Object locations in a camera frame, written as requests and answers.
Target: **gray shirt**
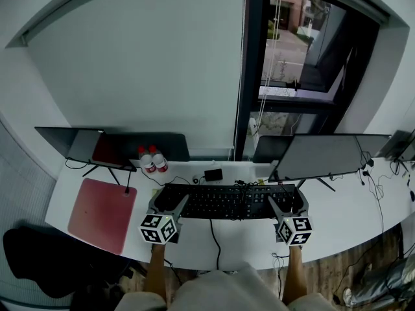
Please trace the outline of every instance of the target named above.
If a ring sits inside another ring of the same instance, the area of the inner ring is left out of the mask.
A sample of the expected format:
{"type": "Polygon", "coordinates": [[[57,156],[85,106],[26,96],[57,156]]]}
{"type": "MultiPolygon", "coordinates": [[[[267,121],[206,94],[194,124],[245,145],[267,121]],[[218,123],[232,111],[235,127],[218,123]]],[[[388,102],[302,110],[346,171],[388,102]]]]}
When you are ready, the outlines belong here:
{"type": "MultiPolygon", "coordinates": [[[[125,294],[115,311],[166,310],[165,301],[157,294],[137,292],[125,294]]],[[[212,271],[187,281],[176,293],[170,311],[334,311],[321,294],[301,297],[285,306],[267,287],[252,267],[234,275],[212,271]]]]}

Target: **window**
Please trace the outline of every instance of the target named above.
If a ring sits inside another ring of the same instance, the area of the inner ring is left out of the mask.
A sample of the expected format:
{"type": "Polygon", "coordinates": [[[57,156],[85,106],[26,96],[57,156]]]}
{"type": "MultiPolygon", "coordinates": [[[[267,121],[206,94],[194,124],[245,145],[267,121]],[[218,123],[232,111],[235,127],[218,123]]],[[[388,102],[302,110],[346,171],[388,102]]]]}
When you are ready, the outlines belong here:
{"type": "Polygon", "coordinates": [[[335,0],[249,0],[236,160],[262,135],[334,133],[379,24],[335,0]]]}

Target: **wooden floor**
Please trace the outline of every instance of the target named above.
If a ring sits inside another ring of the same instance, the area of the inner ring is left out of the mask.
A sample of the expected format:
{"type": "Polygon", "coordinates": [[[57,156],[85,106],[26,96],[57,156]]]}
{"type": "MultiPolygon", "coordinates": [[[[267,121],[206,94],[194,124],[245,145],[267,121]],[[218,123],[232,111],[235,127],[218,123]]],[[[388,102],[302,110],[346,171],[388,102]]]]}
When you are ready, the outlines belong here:
{"type": "MultiPolygon", "coordinates": [[[[373,269],[381,266],[390,264],[393,262],[398,254],[398,234],[395,229],[391,229],[383,234],[361,244],[355,248],[351,248],[342,253],[319,259],[316,261],[308,262],[305,266],[305,273],[307,276],[307,288],[308,292],[319,292],[328,301],[331,301],[333,305],[333,292],[337,289],[340,284],[340,280],[346,271],[346,268],[361,257],[361,255],[368,249],[372,248],[367,252],[363,258],[355,266],[349,268],[347,275],[345,276],[340,288],[338,289],[337,295],[342,301],[342,293],[345,287],[351,286],[353,278],[359,273],[364,265],[367,263],[373,264],[373,269]]],[[[285,266],[287,266],[288,259],[285,259],[285,266]]],[[[181,270],[177,269],[177,274],[183,282],[193,280],[196,277],[196,271],[181,270]]],[[[279,291],[279,280],[278,271],[274,269],[260,270],[258,271],[265,284],[278,295],[279,291]]],[[[178,280],[170,268],[165,268],[166,281],[167,281],[167,299],[171,303],[174,298],[174,294],[179,289],[178,280]]],[[[281,285],[284,287],[285,276],[287,273],[287,267],[281,270],[281,285]]],[[[120,281],[121,288],[125,292],[137,292],[141,291],[143,287],[144,278],[137,273],[134,273],[133,279],[122,278],[120,281]]],[[[345,306],[335,305],[339,310],[349,310],[345,306]]],[[[364,306],[362,308],[356,308],[357,310],[370,310],[370,306],[364,306]]],[[[385,310],[399,310],[398,307],[386,308],[385,310]]]]}

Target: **desk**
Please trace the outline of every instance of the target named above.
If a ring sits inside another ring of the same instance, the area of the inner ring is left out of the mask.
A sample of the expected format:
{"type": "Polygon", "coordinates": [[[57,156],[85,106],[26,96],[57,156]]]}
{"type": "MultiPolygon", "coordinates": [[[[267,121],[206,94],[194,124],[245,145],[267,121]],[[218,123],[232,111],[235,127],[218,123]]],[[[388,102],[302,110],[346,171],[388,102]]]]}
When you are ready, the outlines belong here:
{"type": "MultiPolygon", "coordinates": [[[[382,174],[392,175],[389,162],[374,159],[372,176],[375,182],[382,174]]],[[[151,177],[161,184],[175,176],[191,182],[195,174],[203,174],[207,169],[222,168],[224,179],[216,184],[233,185],[235,179],[245,182],[255,181],[271,172],[269,165],[258,165],[249,162],[198,162],[169,163],[169,170],[155,173],[151,177]]],[[[90,167],[71,170],[64,167],[56,183],[45,221],[53,227],[68,234],[67,226],[78,190],[83,181],[82,174],[90,167]]],[[[126,184],[128,173],[114,170],[121,184],[126,184]]],[[[406,180],[401,175],[392,179],[383,177],[381,184],[385,196],[380,201],[385,230],[390,229],[415,211],[415,203],[410,199],[406,180]]],[[[115,183],[106,168],[94,170],[88,178],[115,183]]],[[[321,259],[347,250],[381,234],[381,214],[377,200],[370,193],[368,180],[361,185],[358,174],[348,174],[343,179],[330,181],[324,179],[336,189],[329,190],[317,180],[307,180],[301,187],[309,202],[309,215],[313,218],[314,233],[303,248],[305,262],[321,259]]],[[[185,183],[176,179],[175,183],[185,183]]],[[[130,186],[137,189],[137,198],[132,212],[122,256],[149,262],[150,244],[145,243],[138,231],[144,219],[151,199],[152,190],[160,187],[147,179],[140,171],[132,173],[130,186]]],[[[415,190],[415,181],[410,184],[415,190]]],[[[166,259],[177,268],[192,270],[212,270],[216,265],[218,249],[213,241],[209,220],[181,218],[182,232],[178,244],[169,243],[166,248],[166,259]]],[[[215,235],[222,248],[219,266],[222,270],[237,270],[244,262],[256,269],[272,268],[272,252],[288,255],[288,247],[284,243],[276,243],[273,224],[275,220],[214,220],[215,235]]]]}

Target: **black and white marker cube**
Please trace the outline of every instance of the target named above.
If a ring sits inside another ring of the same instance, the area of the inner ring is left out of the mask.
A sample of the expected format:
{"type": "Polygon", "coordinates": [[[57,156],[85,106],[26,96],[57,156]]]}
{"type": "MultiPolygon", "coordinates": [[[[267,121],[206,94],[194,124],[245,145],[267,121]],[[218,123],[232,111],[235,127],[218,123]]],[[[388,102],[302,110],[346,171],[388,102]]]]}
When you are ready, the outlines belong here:
{"type": "Polygon", "coordinates": [[[166,244],[177,233],[171,215],[148,214],[138,228],[145,242],[166,244]]]}
{"type": "Polygon", "coordinates": [[[284,218],[278,229],[278,234],[288,246],[305,244],[312,232],[313,226],[309,216],[284,218]]]}

